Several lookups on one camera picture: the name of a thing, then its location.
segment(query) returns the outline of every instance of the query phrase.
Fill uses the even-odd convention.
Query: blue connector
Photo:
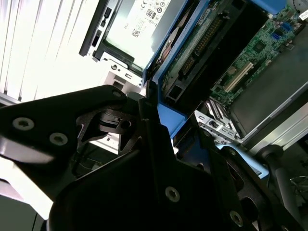
[[[281,36],[277,35],[276,33],[273,33],[271,35],[274,39],[279,40]]]
[[[292,26],[291,26],[290,24],[288,24],[288,23],[283,23],[283,24],[281,25],[281,27],[282,27],[285,31],[287,31],[287,32],[289,32],[289,31],[292,30]]]

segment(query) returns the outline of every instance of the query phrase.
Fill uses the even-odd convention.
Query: black mount
[[[229,147],[218,150],[196,121],[209,169],[177,159],[160,124],[157,86],[148,82],[147,87],[147,98],[139,100],[101,86],[0,109],[1,155],[26,165],[37,183],[65,169],[79,145],[108,132],[120,134],[117,159],[54,197],[50,231],[208,225],[256,230],[254,222],[263,231],[303,230],[240,155]],[[17,129],[17,118],[30,119],[34,127]],[[61,145],[51,142],[54,133],[64,134],[67,143],[63,136]]]

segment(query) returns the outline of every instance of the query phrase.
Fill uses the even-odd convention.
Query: screw
[[[229,152],[232,154],[232,155],[236,155],[236,152],[232,149],[229,150]]]
[[[238,227],[242,227],[243,226],[243,219],[242,219],[242,217],[236,211],[231,210],[230,217],[231,217],[232,221],[235,224],[237,224]]]
[[[49,141],[55,145],[63,146],[67,144],[68,138],[63,133],[55,132],[49,136]]]
[[[112,94],[114,94],[116,97],[121,97],[121,93],[116,90],[113,90]]]
[[[284,225],[281,225],[283,231],[289,231]]]
[[[180,200],[180,194],[175,188],[168,186],[165,190],[166,197],[172,202],[178,202]]]
[[[34,128],[34,122],[29,118],[20,117],[13,120],[13,126],[21,131],[29,131]]]

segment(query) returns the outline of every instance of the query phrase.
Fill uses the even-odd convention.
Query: gray metal panel
[[[284,150],[308,133],[308,103],[285,120],[281,125],[257,143],[250,151],[257,153],[270,144],[283,147]]]
[[[307,83],[307,37],[305,28],[295,39],[295,48],[274,60],[231,106],[247,134]]]
[[[2,231],[31,231],[35,215],[30,205],[0,196]]]

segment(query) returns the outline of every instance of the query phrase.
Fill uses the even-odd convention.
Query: blue drive cage
[[[286,0],[251,0],[253,3],[257,4],[261,8],[263,8],[265,11],[271,13],[271,14],[277,14],[279,13],[285,6],[286,6]],[[153,77],[153,81],[158,84],[158,89],[160,89],[161,81],[166,73],[167,69],[169,68],[170,64],[173,62],[173,60],[176,58],[176,55],[180,51],[181,47],[183,46],[185,40],[188,38],[190,33],[192,32],[193,28],[196,26],[197,22],[199,21],[201,15],[205,11],[205,9],[208,7],[210,0],[200,0],[198,6],[196,7],[195,11],[191,15],[188,23],[186,24],[185,28],[183,29],[182,33],[180,34],[177,42],[174,44],[171,52],[169,53],[168,57],[164,61],[164,63],[160,66],[158,71],[155,73]],[[182,5],[181,11],[184,9],[185,4],[187,1],[185,1]],[[174,22],[171,24],[169,32],[167,33],[164,42],[162,43],[161,47],[164,45],[165,41],[168,39],[171,30],[173,26],[175,25],[177,19],[180,16],[180,13],[178,13],[177,17],[175,18]],[[157,55],[157,53],[153,56],[152,60],[148,64],[148,67],[154,60],[154,57]],[[145,83],[147,73],[147,68],[143,72],[143,84]],[[184,115],[181,112],[178,112],[171,107],[167,106],[163,103],[163,99],[161,98],[161,92],[158,93],[158,112],[159,117],[161,120],[161,123],[165,125],[170,133],[170,136],[173,138],[177,132],[181,129],[181,127],[185,124],[187,121],[187,116]]]

